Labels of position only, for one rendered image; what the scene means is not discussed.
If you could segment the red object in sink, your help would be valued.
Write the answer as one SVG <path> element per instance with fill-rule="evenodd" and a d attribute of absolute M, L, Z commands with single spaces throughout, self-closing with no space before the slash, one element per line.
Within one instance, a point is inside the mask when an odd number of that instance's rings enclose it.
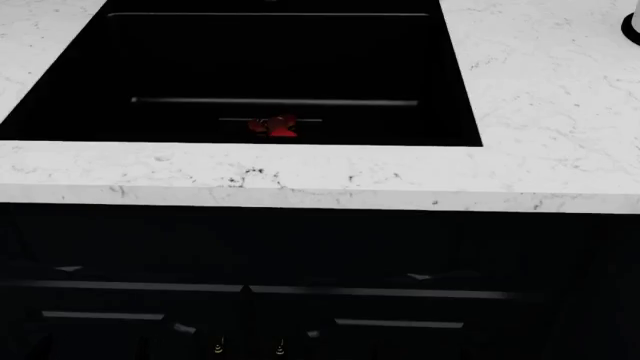
<path fill-rule="evenodd" d="M 264 137 L 297 137 L 294 131 L 296 122 L 295 116 L 274 116 L 269 119 L 251 119 L 248 128 Z"/>

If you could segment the black kitchen sink basin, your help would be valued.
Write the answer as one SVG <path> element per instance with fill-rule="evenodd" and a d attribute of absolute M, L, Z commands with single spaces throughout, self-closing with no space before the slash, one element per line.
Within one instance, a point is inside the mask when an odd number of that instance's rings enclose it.
<path fill-rule="evenodd" d="M 482 144 L 440 0 L 106 0 L 0 140 Z"/>

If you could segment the black cabinet door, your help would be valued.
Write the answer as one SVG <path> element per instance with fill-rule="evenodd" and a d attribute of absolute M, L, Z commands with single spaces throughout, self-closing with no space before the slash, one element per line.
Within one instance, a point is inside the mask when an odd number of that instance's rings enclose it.
<path fill-rule="evenodd" d="M 492 290 L 253 285 L 293 360 L 541 360 L 538 296 Z"/>
<path fill-rule="evenodd" d="M 0 280 L 24 360 L 232 360 L 239 298 L 233 285 Z"/>

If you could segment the white canister with black base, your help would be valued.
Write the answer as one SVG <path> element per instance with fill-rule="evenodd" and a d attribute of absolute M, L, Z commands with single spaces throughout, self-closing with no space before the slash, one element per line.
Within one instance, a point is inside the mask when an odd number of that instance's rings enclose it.
<path fill-rule="evenodd" d="M 621 32 L 629 41 L 640 46 L 640 12 L 628 14 L 624 18 Z"/>

